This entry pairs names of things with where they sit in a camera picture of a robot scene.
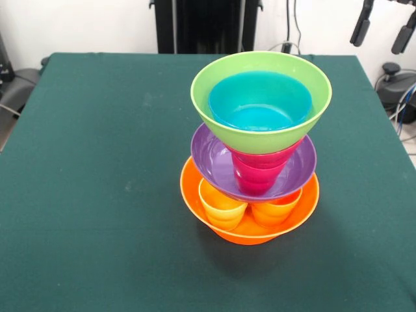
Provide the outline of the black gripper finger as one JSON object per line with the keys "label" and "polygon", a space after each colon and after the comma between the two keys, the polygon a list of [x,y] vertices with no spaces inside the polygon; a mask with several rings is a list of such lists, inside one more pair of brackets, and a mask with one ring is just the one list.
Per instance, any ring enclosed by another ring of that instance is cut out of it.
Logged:
{"label": "black gripper finger", "polygon": [[395,42],[391,48],[392,54],[398,55],[398,54],[405,52],[407,44],[415,30],[415,24],[416,24],[415,12],[413,12],[407,24],[402,26],[402,28],[400,29],[395,39]]}
{"label": "black gripper finger", "polygon": [[361,9],[359,18],[357,20],[356,26],[350,39],[350,43],[355,47],[361,46],[365,39],[365,36],[371,24],[370,15],[372,12],[373,5],[374,0],[363,1],[363,7]]}

